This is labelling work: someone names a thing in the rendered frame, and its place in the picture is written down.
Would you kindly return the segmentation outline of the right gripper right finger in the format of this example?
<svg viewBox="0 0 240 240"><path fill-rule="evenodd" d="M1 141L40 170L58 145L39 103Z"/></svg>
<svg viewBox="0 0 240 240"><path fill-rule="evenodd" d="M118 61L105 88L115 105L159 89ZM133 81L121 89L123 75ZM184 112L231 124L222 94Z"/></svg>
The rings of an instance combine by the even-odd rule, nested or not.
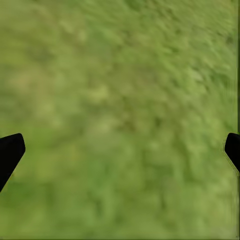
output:
<svg viewBox="0 0 240 240"><path fill-rule="evenodd" d="M240 134L229 133L224 150L240 172Z"/></svg>

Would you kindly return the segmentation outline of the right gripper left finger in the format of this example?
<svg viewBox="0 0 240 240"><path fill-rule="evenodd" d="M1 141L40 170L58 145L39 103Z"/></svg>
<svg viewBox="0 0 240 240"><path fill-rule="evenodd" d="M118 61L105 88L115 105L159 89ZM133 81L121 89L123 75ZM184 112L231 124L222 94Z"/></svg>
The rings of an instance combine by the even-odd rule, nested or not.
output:
<svg viewBox="0 0 240 240"><path fill-rule="evenodd" d="M0 138L0 192L26 151L21 133Z"/></svg>

